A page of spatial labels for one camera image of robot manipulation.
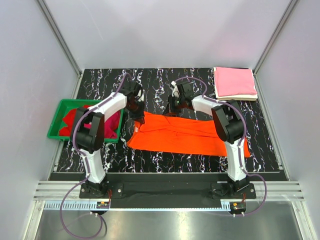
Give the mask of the orange t shirt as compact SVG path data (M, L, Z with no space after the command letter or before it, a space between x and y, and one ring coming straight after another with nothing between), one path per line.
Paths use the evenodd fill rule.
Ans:
M135 150L189 155L227 156L213 120L144 113L144 124L134 123L127 146Z

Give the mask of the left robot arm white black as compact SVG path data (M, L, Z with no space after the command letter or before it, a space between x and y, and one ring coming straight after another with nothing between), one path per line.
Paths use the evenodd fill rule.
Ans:
M91 107L76 109L70 140L79 153L85 168L85 177L80 181L83 193L103 198L109 193L107 174L101 158L105 142L105 122L115 113L127 109L135 122L143 125L144 91L137 82L119 88L102 102Z

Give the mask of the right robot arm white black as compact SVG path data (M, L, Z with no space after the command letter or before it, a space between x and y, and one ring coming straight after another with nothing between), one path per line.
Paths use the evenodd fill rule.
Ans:
M221 101L203 94L196 94L187 81L171 82L172 93L163 112L165 116L177 116L182 109L202 112L212 116L215 131L224 142L227 153L228 180L213 189L219 197L242 198L248 196L250 180L245 167L245 138L247 126L236 100Z

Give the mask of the magenta t shirt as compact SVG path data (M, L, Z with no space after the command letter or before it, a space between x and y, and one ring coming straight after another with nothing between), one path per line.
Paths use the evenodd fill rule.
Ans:
M105 139L116 139L118 137L117 129L120 124L120 119L121 119L121 111L119 110L104 122L104 138ZM88 130L91 128L92 120L90 116L87 116L84 119L82 126Z

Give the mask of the red t shirt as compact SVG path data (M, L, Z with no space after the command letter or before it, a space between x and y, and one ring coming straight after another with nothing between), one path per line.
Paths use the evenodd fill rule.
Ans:
M65 126L62 127L58 132L58 135L60 137L70 137L72 133L74 119L76 116L76 111L77 111L76 108L71 109L62 119L62 122L65 123Z

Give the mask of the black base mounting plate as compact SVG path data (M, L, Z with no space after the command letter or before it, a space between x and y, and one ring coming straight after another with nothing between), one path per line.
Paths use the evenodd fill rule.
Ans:
M102 192L83 184L81 199L111 198L112 209L213 209L222 200L255 200L253 183L236 191L225 173L108 173Z

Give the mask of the green plastic bin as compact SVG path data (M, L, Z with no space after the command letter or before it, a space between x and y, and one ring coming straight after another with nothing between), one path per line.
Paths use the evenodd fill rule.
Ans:
M98 104L100 100L92 100L92 99L62 99L58 104L58 107L55 111L55 115L53 120L51 121L51 125L49 127L47 137L49 139L61 140L61 141L68 141L70 137L66 136L59 136L59 130L65 126L63 122L63 118L66 114L74 108L85 107L88 108L95 104ZM123 121L123 114L124 110L121 109L121 117L119 121L119 127L117 129L118 136L116 139L104 139L105 143L117 143L119 141L121 135L121 125Z

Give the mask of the aluminium frame rail front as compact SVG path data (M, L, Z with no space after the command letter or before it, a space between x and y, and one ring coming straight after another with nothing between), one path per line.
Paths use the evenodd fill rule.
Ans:
M221 200L218 208L165 208L165 209L124 209L111 208L111 198L96 200L80 198L81 186L75 181L41 181L39 182L34 200L42 202L46 210L66 211L157 211L157 212L229 212L238 209L237 204L249 209L251 204L261 206L266 202L302 202L304 200L300 185L295 181L268 181L263 184L253 181L256 199L251 200Z

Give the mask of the left aluminium corner post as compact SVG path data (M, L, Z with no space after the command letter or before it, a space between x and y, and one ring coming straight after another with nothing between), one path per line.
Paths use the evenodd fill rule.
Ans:
M78 63L76 62L70 48L68 47L67 42L65 41L65 39L64 39L64 37L58 27L58 24L56 23L54 16L51 13L46 1L45 0L36 0L35 2L38 4L42 14L44 15L45 20L47 21L52 33L54 34L54 36L58 42L58 44L60 45L62 51L64 52L68 62L72 66L75 74L78 77L80 77L82 70L80 69L80 67L79 67Z

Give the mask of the aluminium corner post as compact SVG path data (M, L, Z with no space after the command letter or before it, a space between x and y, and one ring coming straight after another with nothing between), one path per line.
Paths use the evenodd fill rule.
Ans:
M72 66L75 74L78 77L80 77L82 70L80 69L80 67L79 67L78 63L76 62L70 48L68 47L67 42L65 41L65 39L64 39L64 37L58 27L58 24L56 23L54 16L51 13L46 1L45 0L36 0L35 2L38 4L42 14L44 15L45 20L47 21L52 33L54 34L54 36L58 42L58 44L60 45L62 51L64 52L68 62Z
M278 21L273 33L271 34L271 37L269 38L261 56L259 57L254 69L253 69L253 75L256 76L261 69L263 63L265 62L268 54L272 50L277 38L281 34L282 30L284 29L286 23L288 22L289 18L293 14L295 8L297 7L299 0L290 0L287 7L285 8L280 20Z

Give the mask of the right aluminium corner post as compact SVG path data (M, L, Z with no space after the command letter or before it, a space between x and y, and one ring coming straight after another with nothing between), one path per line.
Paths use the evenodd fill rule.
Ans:
M286 23L288 22L289 18L293 14L295 8L297 7L299 0L290 0L287 7L285 8L280 20L278 21L273 33L271 34L271 37L269 38L261 56L259 57L254 69L253 69L253 75L256 76L261 69L263 63L265 62L268 54L272 50L277 38L281 34L282 30L284 29Z

